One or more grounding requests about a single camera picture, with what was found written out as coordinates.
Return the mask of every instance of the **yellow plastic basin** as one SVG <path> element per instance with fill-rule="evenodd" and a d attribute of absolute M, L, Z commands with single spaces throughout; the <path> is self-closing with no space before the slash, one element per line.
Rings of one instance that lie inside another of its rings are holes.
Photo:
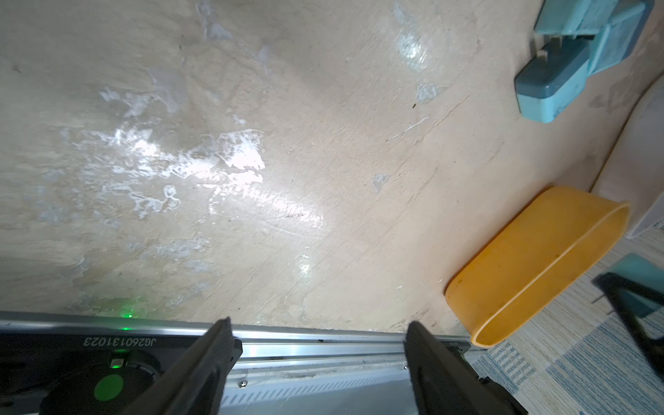
<path fill-rule="evenodd" d="M 445 292 L 472 343 L 491 347 L 518 330 L 613 247 L 628 218 L 629 203 L 571 187 L 537 197 Z"/>

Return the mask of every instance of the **teal object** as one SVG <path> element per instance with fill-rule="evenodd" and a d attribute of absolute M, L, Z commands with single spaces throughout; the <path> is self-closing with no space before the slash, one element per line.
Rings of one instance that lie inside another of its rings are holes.
<path fill-rule="evenodd" d="M 515 79 L 521 115 L 542 123 L 555 120 L 585 89 L 589 56 L 584 39 L 546 45 Z"/>
<path fill-rule="evenodd" d="M 631 54 L 652 6 L 651 1 L 620 0 L 609 21 L 590 43 L 590 75 L 622 62 Z"/>
<path fill-rule="evenodd" d="M 616 262 L 607 272 L 613 272 L 623 278 L 664 293 L 664 270 L 636 254 L 629 254 Z M 623 299 L 631 311 L 640 318 L 657 311 L 661 306 L 640 295 L 622 292 Z"/>
<path fill-rule="evenodd" d="M 618 0 L 546 0 L 535 32 L 551 36 L 596 35 Z"/>

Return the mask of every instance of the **light blue box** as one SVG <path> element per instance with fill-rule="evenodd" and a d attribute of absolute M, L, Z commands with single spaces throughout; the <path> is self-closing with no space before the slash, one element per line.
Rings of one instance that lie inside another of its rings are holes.
<path fill-rule="evenodd" d="M 556 39 L 530 61 L 515 79 L 521 115 L 548 123 L 583 92 L 588 77 L 589 42 Z"/>
<path fill-rule="evenodd" d="M 535 32 L 551 36 L 596 35 L 618 0 L 546 0 Z"/>
<path fill-rule="evenodd" d="M 622 62 L 631 54 L 652 6 L 652 1 L 620 0 L 609 21 L 590 43 L 590 75 Z"/>
<path fill-rule="evenodd" d="M 636 254 L 629 254 L 622 258 L 607 272 L 613 272 L 651 290 L 664 293 L 664 270 Z M 661 307 L 654 301 L 628 291 L 622 291 L 622 297 L 631 312 L 640 318 L 648 316 Z"/>

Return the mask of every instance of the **green light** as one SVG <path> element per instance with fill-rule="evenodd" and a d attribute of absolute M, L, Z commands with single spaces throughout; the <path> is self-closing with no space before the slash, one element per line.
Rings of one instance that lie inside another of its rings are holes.
<path fill-rule="evenodd" d="M 94 397 L 100 402 L 107 402 L 119 395 L 120 392 L 122 392 L 123 387 L 124 380 L 122 379 L 122 376 L 118 374 L 109 374 L 97 382 L 97 385 L 94 387 Z"/>

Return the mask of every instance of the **concrete floor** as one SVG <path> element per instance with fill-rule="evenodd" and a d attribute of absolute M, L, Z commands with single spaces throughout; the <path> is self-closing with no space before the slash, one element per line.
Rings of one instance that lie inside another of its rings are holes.
<path fill-rule="evenodd" d="M 547 183 L 596 173 L 664 68 L 658 3 L 631 58 L 523 119 L 539 9 L 3 1 L 0 308 L 459 330 L 446 282 Z"/>

